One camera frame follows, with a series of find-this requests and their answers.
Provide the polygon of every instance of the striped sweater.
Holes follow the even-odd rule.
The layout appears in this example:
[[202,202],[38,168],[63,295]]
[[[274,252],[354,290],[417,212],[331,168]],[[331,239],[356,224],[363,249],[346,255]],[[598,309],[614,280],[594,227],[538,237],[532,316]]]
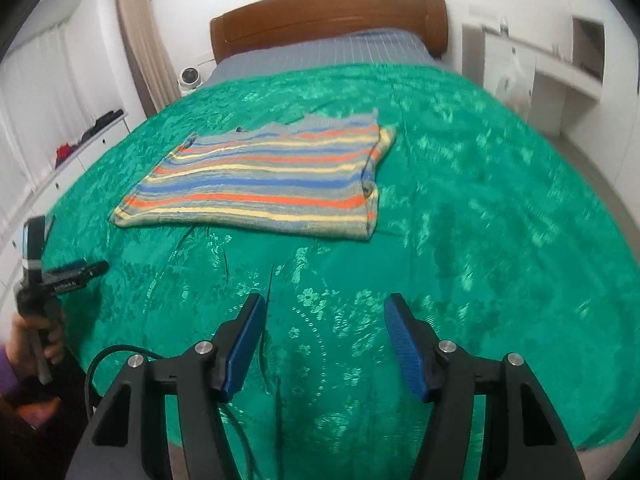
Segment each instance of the striped sweater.
[[376,164],[394,141],[372,114],[307,116],[252,132],[189,136],[120,202],[120,227],[205,222],[368,239]]

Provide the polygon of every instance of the white drawer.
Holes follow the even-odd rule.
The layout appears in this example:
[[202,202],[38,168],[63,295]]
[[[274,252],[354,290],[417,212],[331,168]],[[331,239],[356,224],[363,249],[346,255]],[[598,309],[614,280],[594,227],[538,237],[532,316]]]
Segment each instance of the white drawer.
[[497,56],[510,60],[513,56],[513,49],[515,49],[521,64],[534,65],[536,63],[536,53],[530,48],[508,38],[491,34],[484,35],[484,54],[486,56]]
[[22,235],[24,233],[24,222],[26,218],[20,220],[20,223],[14,229],[11,234],[10,240],[7,242],[8,247],[17,254],[19,258],[22,257]]
[[14,283],[19,282],[21,276],[16,276],[14,280],[2,286],[3,295],[0,295],[0,343],[9,341],[11,335],[11,321],[17,312],[15,306]]
[[127,125],[124,120],[121,120],[111,126],[103,134],[100,134],[93,138],[82,150],[78,153],[78,160],[80,160],[85,170],[118,144],[122,139],[129,135]]
[[45,215],[64,195],[78,178],[84,173],[84,168],[77,158],[69,160],[65,167],[60,170],[49,185],[43,189],[31,206],[34,214]]
[[9,242],[2,253],[0,253],[0,283],[8,286],[14,276],[15,269],[22,265],[20,254],[14,249]]

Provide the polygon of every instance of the green bedspread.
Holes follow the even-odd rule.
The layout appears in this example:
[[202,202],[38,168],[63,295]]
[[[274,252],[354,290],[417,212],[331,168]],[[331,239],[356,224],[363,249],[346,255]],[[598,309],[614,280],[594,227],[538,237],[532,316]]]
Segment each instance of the green bedspread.
[[[378,171],[369,242],[109,223],[127,191],[191,133],[372,108],[398,137]],[[111,264],[65,300],[69,345],[85,367],[111,344],[171,356],[210,338],[249,291],[266,294],[274,265],[268,385],[254,357],[232,403],[264,478],[282,480],[279,456],[291,480],[408,477],[429,407],[399,375],[382,317],[390,292],[468,352],[521,353],[576,445],[619,436],[638,407],[640,282],[625,241],[544,139],[455,74],[351,65],[202,89],[138,127],[54,213],[48,266],[81,257]],[[125,357],[100,366],[99,390]],[[468,471],[478,462],[481,408]]]

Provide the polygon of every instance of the red cloth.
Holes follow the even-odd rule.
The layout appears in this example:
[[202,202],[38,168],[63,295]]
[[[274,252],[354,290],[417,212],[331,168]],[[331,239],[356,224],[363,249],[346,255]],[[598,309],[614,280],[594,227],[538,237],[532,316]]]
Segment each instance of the red cloth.
[[62,164],[75,150],[75,146],[69,146],[68,144],[63,144],[62,146],[60,146],[56,150],[56,168],[60,164]]

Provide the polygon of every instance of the human hand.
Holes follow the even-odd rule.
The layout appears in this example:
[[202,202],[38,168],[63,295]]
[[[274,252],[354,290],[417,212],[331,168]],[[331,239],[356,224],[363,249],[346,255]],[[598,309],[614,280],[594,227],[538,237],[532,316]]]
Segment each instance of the human hand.
[[38,373],[38,364],[31,348],[29,333],[31,330],[42,329],[49,330],[50,343],[44,347],[44,357],[56,365],[65,356],[64,315],[61,316],[59,323],[52,324],[46,317],[22,317],[14,314],[11,336],[4,350],[19,381]]

